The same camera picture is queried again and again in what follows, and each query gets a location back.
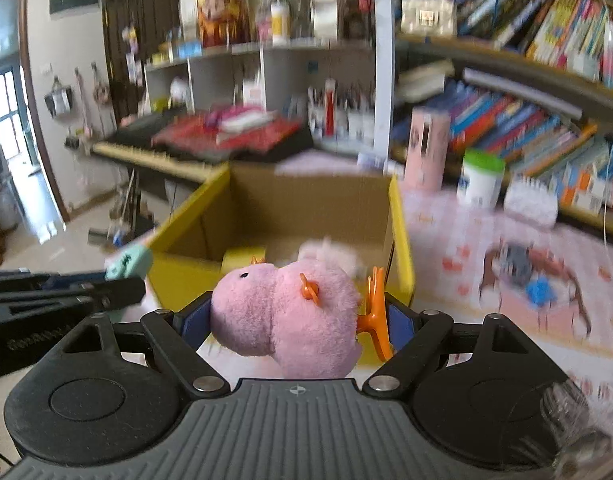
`orange toy leg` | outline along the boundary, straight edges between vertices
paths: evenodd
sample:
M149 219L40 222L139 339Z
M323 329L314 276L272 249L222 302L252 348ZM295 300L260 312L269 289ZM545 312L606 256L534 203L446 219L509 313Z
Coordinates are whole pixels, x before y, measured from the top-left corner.
M368 279L366 293L366 315L357 316L357 333L368 332L375 345L377 356L382 362L393 357L386 322L384 301L384 269L373 267L373 278Z

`plush toy body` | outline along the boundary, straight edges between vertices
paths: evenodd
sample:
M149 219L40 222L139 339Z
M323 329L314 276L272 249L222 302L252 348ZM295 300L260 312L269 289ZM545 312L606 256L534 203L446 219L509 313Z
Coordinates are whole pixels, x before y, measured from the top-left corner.
M307 299L301 275L317 283L317 301ZM216 286L211 330L240 355L272 356L286 379L342 378L361 354L355 339L360 298L349 276L326 262L300 260L279 269L254 264Z

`pink tumbler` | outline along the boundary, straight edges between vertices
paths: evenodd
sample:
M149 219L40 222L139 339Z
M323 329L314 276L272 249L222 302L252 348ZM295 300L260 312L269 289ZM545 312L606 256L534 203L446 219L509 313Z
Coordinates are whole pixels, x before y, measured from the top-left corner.
M439 191L444 178L451 117L444 112L415 108L404 171L404 185L411 189Z

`red book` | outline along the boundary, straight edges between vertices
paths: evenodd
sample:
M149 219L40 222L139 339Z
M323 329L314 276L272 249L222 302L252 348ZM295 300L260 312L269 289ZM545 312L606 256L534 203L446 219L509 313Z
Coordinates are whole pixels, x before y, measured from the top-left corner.
M546 114L544 110L538 110L533 115L531 115L525 122L520 124L520 126L510 130L508 134L504 137L498 139L494 144L491 144L486 151L489 153L498 154L502 150L504 150L507 144L518 137L521 137L526 134L526 132L532 130L534 127L538 126L538 124L542 123L546 119Z
M475 123L471 124L455 139L451 140L451 150L453 152L464 152L466 148L473 145L486 132L496 125L497 116L506 110L515 101L511 96L504 96L491 109L483 114Z

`door frame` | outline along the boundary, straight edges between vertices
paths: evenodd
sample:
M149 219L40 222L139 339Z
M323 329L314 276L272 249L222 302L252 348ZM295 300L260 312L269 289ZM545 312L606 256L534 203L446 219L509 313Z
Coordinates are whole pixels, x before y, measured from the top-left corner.
M33 132L35 133L35 143L38 147L38 156L40 158L40 164L43 168L43 173L46 177L46 183L50 189L53 201L58 208L58 212L62 217L62 221L67 223L70 221L71 216L68 210L64 206L64 200L60 193L56 176L53 173L53 167L51 161L48 158L48 151L46 150L46 143L44 142L44 135L42 134L42 126L40 125L40 116L38 115L38 106L35 99L35 92L33 90L33 78L30 71L30 59L29 59L29 37L28 37L28 21L27 21L27 3L28 0L18 0L18 36L20 47L20 65L24 70L24 84L27 92L27 99L29 100L29 119L33 124Z

